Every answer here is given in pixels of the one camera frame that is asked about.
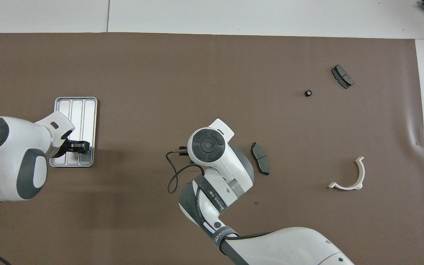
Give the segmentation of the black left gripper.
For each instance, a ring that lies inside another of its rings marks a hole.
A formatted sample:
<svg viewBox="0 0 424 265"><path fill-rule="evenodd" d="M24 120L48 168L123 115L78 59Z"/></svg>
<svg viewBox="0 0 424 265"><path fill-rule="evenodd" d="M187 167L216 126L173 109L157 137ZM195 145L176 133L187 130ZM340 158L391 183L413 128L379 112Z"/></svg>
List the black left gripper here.
<svg viewBox="0 0 424 265"><path fill-rule="evenodd" d="M62 139L64 140L62 146L60 147L60 154L64 155L66 152L75 152L75 153L87 153L91 150L89 143L87 141L70 141L68 139L71 133L66 132Z"/></svg>

